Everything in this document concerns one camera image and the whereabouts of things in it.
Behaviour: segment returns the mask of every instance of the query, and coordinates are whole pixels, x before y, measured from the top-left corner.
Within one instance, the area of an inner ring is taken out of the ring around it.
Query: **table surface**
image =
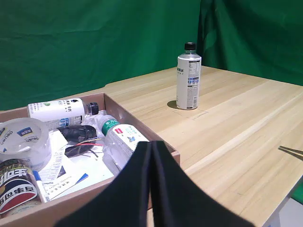
[[[181,154],[206,193],[262,226],[303,174],[303,87],[202,68],[200,105],[176,108],[176,68],[106,85],[106,92]],[[148,212],[152,226],[151,211]]]

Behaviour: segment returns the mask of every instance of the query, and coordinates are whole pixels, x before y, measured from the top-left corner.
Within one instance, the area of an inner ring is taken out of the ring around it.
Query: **blue marker cap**
[[[34,177],[35,177],[36,181],[41,181],[40,175],[37,171],[34,170],[33,174],[34,174]]]

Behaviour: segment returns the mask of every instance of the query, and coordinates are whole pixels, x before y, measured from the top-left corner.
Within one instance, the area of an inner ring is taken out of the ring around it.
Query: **black bottle cap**
[[[99,113],[99,105],[98,103],[89,103],[91,107],[91,115],[96,115]]]
[[[187,51],[194,51],[196,49],[196,44],[192,42],[185,43],[184,49]]]

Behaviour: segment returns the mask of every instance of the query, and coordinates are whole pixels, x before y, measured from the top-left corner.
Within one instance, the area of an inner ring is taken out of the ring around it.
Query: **marker pen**
[[[34,174],[35,179],[37,181],[37,186],[38,186],[38,189],[40,191],[40,194],[41,194],[43,202],[49,202],[50,200],[49,200],[49,198],[47,196],[47,193],[46,193],[46,191],[44,189],[44,186],[42,184],[42,181],[41,181],[39,173],[37,171],[33,171],[33,174]]]

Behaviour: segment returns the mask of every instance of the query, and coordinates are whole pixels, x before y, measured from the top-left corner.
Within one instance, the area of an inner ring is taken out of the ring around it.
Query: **green bottle label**
[[[118,125],[118,124],[120,124],[120,123],[119,123],[117,120],[109,120],[109,121],[105,122],[104,125],[102,126],[102,129],[101,129],[103,135],[106,136],[108,130],[109,130],[111,127],[113,127],[113,126],[115,126],[115,125]]]

